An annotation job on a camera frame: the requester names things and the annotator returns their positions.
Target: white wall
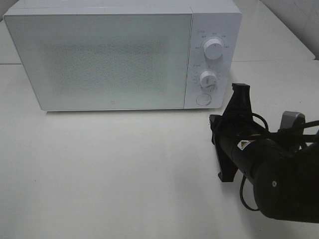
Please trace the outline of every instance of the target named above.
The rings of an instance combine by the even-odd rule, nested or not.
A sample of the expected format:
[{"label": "white wall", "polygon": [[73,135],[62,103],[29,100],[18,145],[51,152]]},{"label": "white wall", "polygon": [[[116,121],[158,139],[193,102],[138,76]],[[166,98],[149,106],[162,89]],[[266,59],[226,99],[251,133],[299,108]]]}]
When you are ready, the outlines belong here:
[{"label": "white wall", "polygon": [[2,20],[3,14],[16,2],[17,0],[0,0],[0,21]]},{"label": "white wall", "polygon": [[319,0],[262,0],[319,59]]}]

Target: round button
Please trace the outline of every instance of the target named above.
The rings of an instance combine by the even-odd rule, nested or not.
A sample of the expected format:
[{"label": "round button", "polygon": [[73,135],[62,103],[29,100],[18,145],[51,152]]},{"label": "round button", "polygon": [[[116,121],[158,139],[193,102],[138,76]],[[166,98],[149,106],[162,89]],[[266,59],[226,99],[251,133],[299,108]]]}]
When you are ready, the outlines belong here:
[{"label": "round button", "polygon": [[200,105],[200,106],[206,106],[210,103],[211,101],[211,96],[209,94],[202,94],[197,96],[196,98],[196,102]]},{"label": "round button", "polygon": [[222,39],[212,38],[204,43],[205,56],[210,60],[215,60],[223,54],[224,43]]},{"label": "round button", "polygon": [[213,71],[204,71],[199,76],[199,83],[202,88],[211,88],[216,86],[217,76]]}]

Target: black cable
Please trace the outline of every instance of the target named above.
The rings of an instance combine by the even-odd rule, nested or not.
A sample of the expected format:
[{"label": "black cable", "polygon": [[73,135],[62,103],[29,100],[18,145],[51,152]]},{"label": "black cable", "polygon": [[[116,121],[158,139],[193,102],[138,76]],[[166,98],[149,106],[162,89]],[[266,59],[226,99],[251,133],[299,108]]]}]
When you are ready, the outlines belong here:
[{"label": "black cable", "polygon": [[246,176],[243,175],[243,179],[241,180],[241,184],[240,184],[240,191],[239,191],[239,196],[240,196],[240,200],[241,203],[245,206],[245,208],[247,208],[250,211],[259,211],[259,209],[253,209],[251,207],[248,206],[248,204],[245,202],[244,196],[243,196],[243,190],[244,190],[244,185],[245,185],[245,181],[246,181]]},{"label": "black cable", "polygon": [[314,126],[319,126],[319,120],[316,121],[311,121],[308,123],[304,123],[302,125],[299,126],[295,126],[295,127],[291,127],[291,128],[287,128],[287,129],[283,129],[279,132],[267,132],[264,134],[260,134],[260,135],[236,135],[236,134],[227,134],[227,133],[222,133],[218,131],[218,128],[221,126],[222,121],[224,120],[224,117],[230,118],[230,117],[234,117],[236,115],[252,115],[255,116],[257,118],[259,118],[265,125],[265,130],[268,131],[268,124],[266,122],[266,120],[261,117],[260,115],[256,114],[256,113],[251,113],[251,112],[235,112],[232,114],[226,114],[224,115],[221,120],[218,122],[217,126],[216,126],[216,130],[214,131],[214,133],[216,135],[220,135],[220,136],[225,136],[225,137],[233,137],[236,138],[238,140],[258,140],[258,139],[278,139],[278,138],[284,138],[284,137],[288,137],[288,140],[292,140],[292,141],[302,141],[302,142],[318,142],[318,139],[316,138],[315,134],[310,134],[310,135],[293,135],[291,133],[300,130],[300,129],[305,129],[305,128],[310,128],[310,127],[314,127]]}]

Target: microwave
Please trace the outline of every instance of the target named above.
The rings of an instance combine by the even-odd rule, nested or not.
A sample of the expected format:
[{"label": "microwave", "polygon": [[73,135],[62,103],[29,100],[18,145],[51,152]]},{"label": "microwave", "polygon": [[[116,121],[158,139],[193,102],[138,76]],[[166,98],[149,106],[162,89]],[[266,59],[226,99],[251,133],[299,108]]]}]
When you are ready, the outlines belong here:
[{"label": "microwave", "polygon": [[222,106],[232,0],[19,0],[3,16],[45,111]]}]

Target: microwave control panel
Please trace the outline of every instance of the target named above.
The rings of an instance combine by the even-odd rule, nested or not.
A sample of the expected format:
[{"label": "microwave control panel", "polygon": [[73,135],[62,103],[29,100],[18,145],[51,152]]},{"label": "microwave control panel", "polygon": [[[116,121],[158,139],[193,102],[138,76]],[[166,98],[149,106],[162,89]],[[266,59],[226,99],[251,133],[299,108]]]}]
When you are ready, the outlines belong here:
[{"label": "microwave control panel", "polygon": [[225,95],[241,13],[194,13],[185,109],[219,108]]}]

